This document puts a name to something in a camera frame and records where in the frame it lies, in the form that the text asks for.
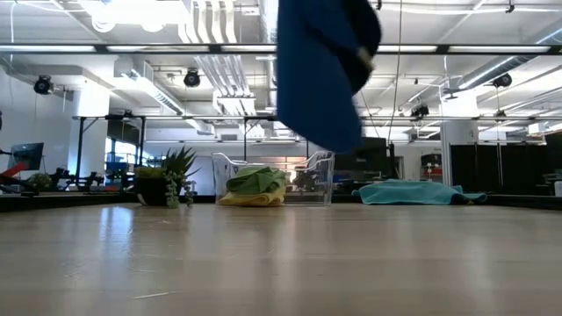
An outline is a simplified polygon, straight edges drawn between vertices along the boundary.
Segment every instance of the computer screen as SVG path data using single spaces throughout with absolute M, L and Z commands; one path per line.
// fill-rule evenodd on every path
M 21 144 L 11 147 L 9 169 L 23 162 L 25 170 L 39 170 L 43 158 L 44 143 Z
M 389 161 L 386 156 L 386 139 L 364 137 L 363 145 L 349 154 L 335 156 L 335 170 L 380 171 L 388 175 Z

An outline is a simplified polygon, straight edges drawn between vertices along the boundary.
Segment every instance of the teal towel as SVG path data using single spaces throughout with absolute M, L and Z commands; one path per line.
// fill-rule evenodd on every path
M 486 201 L 486 194 L 463 193 L 460 186 L 449 187 L 441 183 L 402 180 L 365 185 L 359 190 L 354 190 L 353 195 L 361 197 L 367 205 L 461 205 Z

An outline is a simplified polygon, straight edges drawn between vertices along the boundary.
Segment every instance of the clear plastic bin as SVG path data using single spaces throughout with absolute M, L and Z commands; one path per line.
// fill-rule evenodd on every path
M 334 178 L 334 153 L 320 151 L 302 162 L 269 162 L 250 163 L 232 161 L 222 153 L 213 154 L 214 188 L 217 205 L 330 205 L 332 201 L 332 184 Z M 253 195 L 230 192 L 227 188 L 228 180 L 239 175 L 245 168 L 280 170 L 285 173 L 285 190 L 276 190 L 277 195 L 256 197 L 258 203 L 237 201 L 232 203 L 232 197 L 249 198 Z

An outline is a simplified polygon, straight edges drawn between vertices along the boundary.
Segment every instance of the support column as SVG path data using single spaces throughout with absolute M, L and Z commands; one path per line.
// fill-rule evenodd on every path
M 96 84 L 86 85 L 84 89 L 75 92 L 75 115 L 76 116 L 104 116 L 109 113 L 110 95 Z M 80 120 L 74 120 L 70 134 L 70 146 L 68 151 L 68 169 L 74 172 L 78 167 L 77 153 L 80 134 Z M 100 119 L 83 133 L 83 145 L 80 167 L 80 175 L 88 176 L 90 172 L 104 172 L 105 163 L 105 139 L 107 138 L 107 121 Z

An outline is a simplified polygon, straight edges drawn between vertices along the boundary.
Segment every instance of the wooden tabletop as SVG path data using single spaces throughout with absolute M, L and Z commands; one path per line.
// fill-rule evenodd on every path
M 0 213 L 0 315 L 561 315 L 562 216 L 486 206 Z

